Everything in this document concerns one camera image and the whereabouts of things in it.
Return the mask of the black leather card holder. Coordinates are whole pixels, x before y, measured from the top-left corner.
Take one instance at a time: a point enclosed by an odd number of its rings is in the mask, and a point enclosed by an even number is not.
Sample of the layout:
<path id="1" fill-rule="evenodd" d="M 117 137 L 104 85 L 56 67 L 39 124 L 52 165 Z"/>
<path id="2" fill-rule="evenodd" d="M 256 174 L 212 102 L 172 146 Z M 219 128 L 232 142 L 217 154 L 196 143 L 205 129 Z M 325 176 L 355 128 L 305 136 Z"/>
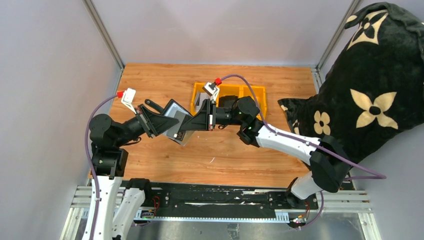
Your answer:
<path id="1" fill-rule="evenodd" d="M 166 117 L 163 118 L 165 120 L 164 127 L 161 127 L 166 130 L 159 131 L 162 135 L 182 146 L 188 143 L 193 131 L 182 130 L 182 125 L 193 116 L 184 107 L 174 99 L 169 100 L 165 107 L 161 107 L 150 99 L 146 99 L 144 103 L 159 112 L 161 116 Z"/>

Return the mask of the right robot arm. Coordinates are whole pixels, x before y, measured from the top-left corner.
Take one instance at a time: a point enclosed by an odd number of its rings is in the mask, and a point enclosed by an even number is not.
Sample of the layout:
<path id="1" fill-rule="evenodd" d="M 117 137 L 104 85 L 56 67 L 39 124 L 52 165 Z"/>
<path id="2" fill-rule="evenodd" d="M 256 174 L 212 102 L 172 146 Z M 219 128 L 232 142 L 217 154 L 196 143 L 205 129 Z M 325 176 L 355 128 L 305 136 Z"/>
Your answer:
<path id="1" fill-rule="evenodd" d="M 336 193 L 350 169 L 340 158 L 346 158 L 334 137 L 307 137 L 283 131 L 258 119 L 260 109 L 250 96 L 232 99 L 219 107 L 205 99 L 198 113 L 183 121 L 184 131 L 212 131 L 216 127 L 239 126 L 239 139 L 246 145 L 268 148 L 301 160 L 309 172 L 296 177 L 285 190 L 286 204 L 298 209 L 306 199 L 321 191 Z"/>

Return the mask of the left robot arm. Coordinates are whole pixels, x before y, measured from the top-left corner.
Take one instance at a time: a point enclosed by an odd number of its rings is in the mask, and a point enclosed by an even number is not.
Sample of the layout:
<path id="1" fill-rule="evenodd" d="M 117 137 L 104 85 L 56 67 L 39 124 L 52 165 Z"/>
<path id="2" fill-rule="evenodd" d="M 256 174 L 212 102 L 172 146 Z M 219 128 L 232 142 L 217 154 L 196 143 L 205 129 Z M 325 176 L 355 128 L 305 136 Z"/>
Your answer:
<path id="1" fill-rule="evenodd" d="M 139 208 L 160 206 L 153 195 L 150 180 L 132 178 L 125 186 L 120 205 L 116 204 L 129 153 L 123 148 L 143 134 L 156 137 L 179 123 L 139 105 L 135 116 L 119 123 L 107 114 L 92 116 L 88 123 L 92 153 L 88 159 L 94 185 L 84 240 L 125 240 Z"/>

